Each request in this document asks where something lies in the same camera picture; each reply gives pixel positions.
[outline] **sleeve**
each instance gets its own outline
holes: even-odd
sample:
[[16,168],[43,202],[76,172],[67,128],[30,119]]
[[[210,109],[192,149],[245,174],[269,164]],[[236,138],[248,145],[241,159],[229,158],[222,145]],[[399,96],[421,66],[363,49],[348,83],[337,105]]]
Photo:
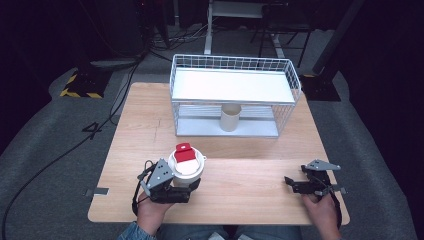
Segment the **sleeve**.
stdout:
[[136,222],[132,222],[116,240],[157,240],[147,234]]

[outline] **human hand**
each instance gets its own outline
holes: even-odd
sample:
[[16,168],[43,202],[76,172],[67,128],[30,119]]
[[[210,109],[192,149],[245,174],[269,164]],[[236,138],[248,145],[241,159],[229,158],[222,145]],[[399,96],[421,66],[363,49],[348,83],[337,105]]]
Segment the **human hand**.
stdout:
[[319,202],[314,202],[308,195],[303,194],[302,200],[312,223],[318,228],[323,240],[341,238],[337,228],[336,206],[330,194],[325,195]]
[[154,236],[156,230],[162,224],[166,211],[174,203],[154,203],[147,197],[145,192],[138,196],[138,201],[141,202],[138,203],[137,225],[150,236]]

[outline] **white wire basket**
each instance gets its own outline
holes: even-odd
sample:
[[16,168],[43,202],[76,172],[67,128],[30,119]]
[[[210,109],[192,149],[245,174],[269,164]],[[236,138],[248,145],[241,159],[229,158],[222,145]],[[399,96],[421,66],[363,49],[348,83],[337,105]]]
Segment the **white wire basket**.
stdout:
[[[279,137],[301,95],[288,59],[174,55],[170,94],[176,136]],[[223,104],[239,104],[233,131]]]

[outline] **paper cup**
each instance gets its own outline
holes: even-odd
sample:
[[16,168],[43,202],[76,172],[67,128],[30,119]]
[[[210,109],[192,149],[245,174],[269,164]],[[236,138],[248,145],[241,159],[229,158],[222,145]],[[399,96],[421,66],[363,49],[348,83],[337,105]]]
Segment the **paper cup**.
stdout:
[[175,174],[173,180],[174,187],[188,187],[202,175],[206,157],[194,147],[192,149],[195,152],[196,161],[191,160],[177,163],[174,155],[176,151],[173,151],[169,155],[168,165]]
[[240,104],[226,103],[221,107],[221,120],[219,125],[226,132],[236,130],[240,119],[241,106]]

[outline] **black chair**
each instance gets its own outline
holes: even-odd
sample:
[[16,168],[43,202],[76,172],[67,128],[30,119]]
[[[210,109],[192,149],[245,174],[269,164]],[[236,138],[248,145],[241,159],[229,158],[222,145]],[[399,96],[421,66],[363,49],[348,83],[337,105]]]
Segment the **black chair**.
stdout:
[[[261,45],[259,47],[259,58],[264,48],[265,35],[292,34],[289,41],[284,44],[285,49],[302,49],[297,67],[303,59],[303,55],[312,32],[311,19],[303,10],[302,0],[280,0],[269,1],[262,7],[262,19],[250,42],[253,42],[259,30],[262,31]],[[306,39],[302,47],[289,46],[298,33],[306,33]]]

